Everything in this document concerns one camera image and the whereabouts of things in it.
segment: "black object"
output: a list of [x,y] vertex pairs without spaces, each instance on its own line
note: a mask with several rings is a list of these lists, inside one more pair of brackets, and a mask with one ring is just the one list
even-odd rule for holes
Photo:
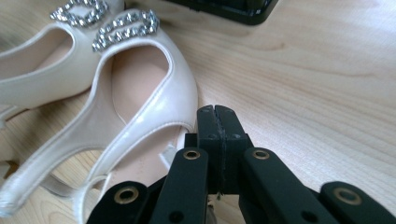
[[278,0],[166,0],[247,25],[264,22]]
[[327,183],[320,193],[305,187],[274,152],[254,147],[235,113],[221,105],[197,111],[197,133],[186,134],[168,176],[148,188],[114,186],[88,223],[205,223],[208,193],[239,194],[246,223],[396,223],[347,183]]

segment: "wooden table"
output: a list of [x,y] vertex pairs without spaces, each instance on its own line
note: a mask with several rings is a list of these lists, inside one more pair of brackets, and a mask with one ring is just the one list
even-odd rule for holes
[[[64,1],[2,0],[0,50],[18,46]],[[308,187],[353,184],[396,215],[396,3],[279,0],[246,26],[158,0],[153,8],[195,75],[199,105],[235,110],[257,147],[272,149]],[[24,161],[71,120],[87,92],[18,115],[0,132],[0,160]],[[77,185],[97,158],[79,154],[55,174]],[[243,223],[237,197],[219,223]],[[38,189],[1,223],[74,223],[71,203]]]

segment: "jeweled buckle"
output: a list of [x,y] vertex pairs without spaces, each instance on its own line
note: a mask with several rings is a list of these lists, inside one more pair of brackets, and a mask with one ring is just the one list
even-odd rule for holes
[[155,34],[159,25],[160,20],[152,10],[127,13],[99,29],[92,50],[101,52],[127,39]]
[[[70,12],[73,7],[87,7],[92,10],[85,16],[79,16]],[[99,22],[109,11],[106,1],[100,0],[70,0],[63,7],[58,7],[49,17],[53,20],[67,23],[73,27],[90,27]]]

